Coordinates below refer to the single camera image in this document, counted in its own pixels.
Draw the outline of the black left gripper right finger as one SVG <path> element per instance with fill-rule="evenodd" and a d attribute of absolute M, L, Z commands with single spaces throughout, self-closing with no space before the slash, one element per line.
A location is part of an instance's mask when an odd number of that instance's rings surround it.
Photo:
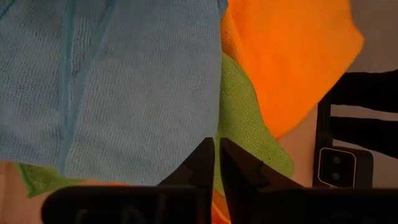
<path fill-rule="evenodd" d="M 398 189 L 305 188 L 228 138 L 220 169 L 231 224 L 398 224 Z"/>

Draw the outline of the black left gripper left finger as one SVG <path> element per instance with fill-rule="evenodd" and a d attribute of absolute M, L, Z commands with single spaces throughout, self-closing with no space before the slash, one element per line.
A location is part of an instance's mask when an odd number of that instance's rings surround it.
<path fill-rule="evenodd" d="M 205 138 L 159 185 L 60 189 L 42 205 L 43 224 L 211 224 L 214 160 Z"/>

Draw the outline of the blue microfiber towel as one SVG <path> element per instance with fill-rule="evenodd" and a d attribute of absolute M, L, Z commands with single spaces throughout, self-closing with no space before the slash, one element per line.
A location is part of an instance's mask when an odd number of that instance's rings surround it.
<path fill-rule="evenodd" d="M 217 131 L 227 0 L 2 0 L 0 159 L 155 185 Z"/>

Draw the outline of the green microfiber towel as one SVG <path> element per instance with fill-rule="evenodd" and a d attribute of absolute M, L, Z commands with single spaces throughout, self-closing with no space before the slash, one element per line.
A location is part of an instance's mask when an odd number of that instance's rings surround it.
<path fill-rule="evenodd" d="M 220 115 L 217 136 L 228 138 L 277 172 L 292 177 L 294 163 L 263 122 L 254 87 L 243 69 L 222 55 Z M 46 192 L 77 185 L 81 179 L 59 176 L 45 167 L 16 164 L 19 176 L 32 198 Z"/>

